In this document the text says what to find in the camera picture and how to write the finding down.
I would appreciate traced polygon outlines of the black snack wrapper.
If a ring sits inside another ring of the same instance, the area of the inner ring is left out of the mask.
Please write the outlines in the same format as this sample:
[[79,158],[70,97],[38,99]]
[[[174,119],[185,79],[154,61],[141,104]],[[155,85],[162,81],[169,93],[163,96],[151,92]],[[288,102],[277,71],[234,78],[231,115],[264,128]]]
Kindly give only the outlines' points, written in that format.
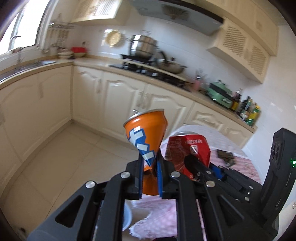
[[231,166],[235,165],[235,158],[232,152],[227,152],[220,149],[217,149],[216,152],[217,152],[218,158],[224,161],[227,168],[230,168]]

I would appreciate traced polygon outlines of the stainless steel sink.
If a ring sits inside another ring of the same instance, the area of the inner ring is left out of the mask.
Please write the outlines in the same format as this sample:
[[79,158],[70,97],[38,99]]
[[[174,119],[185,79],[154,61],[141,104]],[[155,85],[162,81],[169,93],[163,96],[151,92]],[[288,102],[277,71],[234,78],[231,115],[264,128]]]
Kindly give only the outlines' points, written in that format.
[[3,74],[0,75],[0,82],[14,76],[14,75],[17,75],[19,73],[22,73],[24,71],[27,71],[27,70],[31,70],[33,68],[37,68],[37,67],[41,67],[41,66],[45,66],[45,65],[49,65],[49,64],[54,64],[56,63],[56,61],[51,61],[51,60],[43,60],[43,61],[37,61],[37,62],[34,62],[32,64],[27,64],[27,65],[23,65],[23,66],[20,66],[20,67],[17,67],[13,70],[10,70],[10,71],[7,71]]

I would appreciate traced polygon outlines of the grey range hood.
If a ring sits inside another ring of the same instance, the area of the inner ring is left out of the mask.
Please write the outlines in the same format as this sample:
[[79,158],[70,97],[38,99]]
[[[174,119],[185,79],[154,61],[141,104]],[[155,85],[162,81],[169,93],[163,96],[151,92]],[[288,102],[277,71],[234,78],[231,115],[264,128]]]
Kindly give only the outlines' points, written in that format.
[[130,1],[138,13],[194,29],[210,36],[223,25],[224,18],[186,1]]

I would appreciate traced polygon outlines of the pink checkered tablecloth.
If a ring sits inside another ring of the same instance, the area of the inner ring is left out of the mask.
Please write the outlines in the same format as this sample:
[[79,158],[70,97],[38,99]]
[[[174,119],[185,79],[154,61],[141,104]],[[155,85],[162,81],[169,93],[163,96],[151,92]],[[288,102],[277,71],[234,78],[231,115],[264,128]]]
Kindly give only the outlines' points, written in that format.
[[[222,144],[210,144],[211,156],[210,162],[216,166],[225,166],[222,159],[217,156],[217,150],[232,152],[235,157],[233,169],[252,178],[258,183],[262,183],[259,174],[252,164],[252,161],[246,156],[239,146],[233,142]],[[146,217],[140,219],[129,228],[129,233],[139,240],[154,240],[161,237],[177,236],[177,212],[175,200],[163,200],[159,196],[142,195],[140,200],[132,201],[132,208],[147,211]]]

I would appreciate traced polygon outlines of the crushed red cola can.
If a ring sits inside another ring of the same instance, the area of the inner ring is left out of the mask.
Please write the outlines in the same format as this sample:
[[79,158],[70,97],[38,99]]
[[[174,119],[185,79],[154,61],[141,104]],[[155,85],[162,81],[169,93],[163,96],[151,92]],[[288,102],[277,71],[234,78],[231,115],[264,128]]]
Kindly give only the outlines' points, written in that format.
[[209,166],[211,151],[203,135],[181,131],[169,137],[164,159],[171,161],[176,171],[185,174],[191,180],[197,181],[199,174],[192,173],[184,163],[185,157],[189,154],[195,156],[204,166]]

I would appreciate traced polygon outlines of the cream cabinets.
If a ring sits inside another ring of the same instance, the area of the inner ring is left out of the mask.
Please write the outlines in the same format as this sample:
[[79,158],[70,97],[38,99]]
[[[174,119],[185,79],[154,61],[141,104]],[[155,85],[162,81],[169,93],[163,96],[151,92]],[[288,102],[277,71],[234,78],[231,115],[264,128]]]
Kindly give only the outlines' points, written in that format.
[[1,82],[1,190],[51,135],[73,120],[124,141],[137,109],[162,108],[167,132],[183,124],[214,128],[243,147],[255,128],[207,97],[107,66],[54,64]]
[[[224,18],[223,25],[210,35],[214,40],[208,51],[247,78],[263,82],[269,58],[278,51],[278,27],[269,15],[255,1],[186,2]],[[123,25],[131,8],[130,1],[80,1],[72,23]]]

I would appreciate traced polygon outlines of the cream upper cabinets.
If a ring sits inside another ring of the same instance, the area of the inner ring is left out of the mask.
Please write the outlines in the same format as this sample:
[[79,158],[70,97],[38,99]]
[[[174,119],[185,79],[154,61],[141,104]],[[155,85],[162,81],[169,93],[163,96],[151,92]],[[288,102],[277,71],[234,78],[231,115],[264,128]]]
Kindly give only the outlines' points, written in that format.
[[[223,25],[210,35],[214,40],[208,51],[247,78],[263,82],[269,58],[278,51],[278,27],[269,15],[255,1],[186,2],[224,18]],[[123,25],[131,8],[130,1],[80,1],[72,23]]]

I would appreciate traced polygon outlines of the dark soy sauce bottle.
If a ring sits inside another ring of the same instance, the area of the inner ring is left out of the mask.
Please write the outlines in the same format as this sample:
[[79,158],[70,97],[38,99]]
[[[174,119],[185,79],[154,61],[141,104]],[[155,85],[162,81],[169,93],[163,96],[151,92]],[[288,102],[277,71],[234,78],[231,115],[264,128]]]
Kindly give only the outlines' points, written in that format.
[[238,89],[234,94],[233,94],[233,104],[231,106],[231,111],[236,112],[239,104],[240,104],[240,99],[241,99],[241,93],[242,93],[242,89]]

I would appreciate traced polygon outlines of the black gas stove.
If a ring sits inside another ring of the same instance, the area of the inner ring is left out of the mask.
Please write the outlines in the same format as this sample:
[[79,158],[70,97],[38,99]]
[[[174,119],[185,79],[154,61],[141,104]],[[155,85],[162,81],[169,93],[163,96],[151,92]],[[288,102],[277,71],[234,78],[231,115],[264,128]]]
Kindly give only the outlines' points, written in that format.
[[189,87],[187,86],[187,81],[184,77],[167,72],[165,70],[161,70],[147,63],[141,63],[138,61],[123,61],[120,64],[110,64],[109,67],[123,69],[129,72],[134,72],[154,78],[190,92]]

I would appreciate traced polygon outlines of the stainless steel stock pot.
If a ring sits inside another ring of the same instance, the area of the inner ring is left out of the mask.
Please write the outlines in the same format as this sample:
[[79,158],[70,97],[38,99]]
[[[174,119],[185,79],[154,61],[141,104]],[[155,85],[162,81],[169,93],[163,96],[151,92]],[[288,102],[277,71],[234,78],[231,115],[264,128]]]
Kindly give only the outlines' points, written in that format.
[[141,31],[139,34],[126,38],[129,43],[130,56],[150,60],[158,49],[158,41],[151,37],[150,31]]

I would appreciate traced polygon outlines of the round woven trivet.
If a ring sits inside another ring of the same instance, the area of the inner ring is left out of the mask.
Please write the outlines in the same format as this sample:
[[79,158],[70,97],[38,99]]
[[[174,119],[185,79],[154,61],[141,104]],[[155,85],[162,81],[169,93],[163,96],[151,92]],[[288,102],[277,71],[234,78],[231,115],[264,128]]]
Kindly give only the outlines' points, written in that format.
[[107,34],[105,42],[110,48],[112,48],[121,41],[121,37],[121,32],[119,32],[118,30],[112,30],[110,33]]

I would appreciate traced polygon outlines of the crushed orange soda can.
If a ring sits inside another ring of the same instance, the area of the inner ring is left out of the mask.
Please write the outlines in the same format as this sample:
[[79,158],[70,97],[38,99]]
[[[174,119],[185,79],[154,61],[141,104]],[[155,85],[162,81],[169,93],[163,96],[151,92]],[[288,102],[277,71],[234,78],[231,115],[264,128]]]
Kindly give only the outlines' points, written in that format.
[[124,124],[128,141],[136,147],[140,159],[140,184],[142,193],[159,194],[157,154],[164,138],[168,121],[163,109],[152,109],[132,115]]

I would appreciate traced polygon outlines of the stacked white bowls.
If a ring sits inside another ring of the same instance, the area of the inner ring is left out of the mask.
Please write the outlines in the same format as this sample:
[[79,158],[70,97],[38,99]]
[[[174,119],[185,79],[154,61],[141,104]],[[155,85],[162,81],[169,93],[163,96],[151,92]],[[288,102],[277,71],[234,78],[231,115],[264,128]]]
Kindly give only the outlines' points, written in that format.
[[73,51],[67,48],[61,48],[58,50],[57,56],[60,59],[69,59],[71,56],[73,56]]

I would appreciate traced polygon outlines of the red bowl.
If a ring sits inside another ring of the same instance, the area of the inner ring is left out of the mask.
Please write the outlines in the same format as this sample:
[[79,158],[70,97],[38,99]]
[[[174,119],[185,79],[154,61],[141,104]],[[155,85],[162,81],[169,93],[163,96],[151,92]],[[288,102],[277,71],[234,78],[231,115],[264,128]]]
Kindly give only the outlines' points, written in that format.
[[73,55],[75,58],[81,58],[84,57],[87,53],[87,48],[85,47],[72,47],[71,51],[73,52]]

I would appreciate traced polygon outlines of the cream lower cabinets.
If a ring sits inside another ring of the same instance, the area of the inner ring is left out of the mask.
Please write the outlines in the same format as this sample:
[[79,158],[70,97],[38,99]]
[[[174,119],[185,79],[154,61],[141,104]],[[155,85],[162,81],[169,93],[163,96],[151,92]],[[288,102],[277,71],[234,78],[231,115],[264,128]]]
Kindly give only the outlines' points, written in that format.
[[1,82],[1,190],[51,135],[73,120],[124,141],[137,109],[162,108],[167,132],[183,124],[214,128],[243,147],[255,128],[207,97],[107,66],[54,64]]

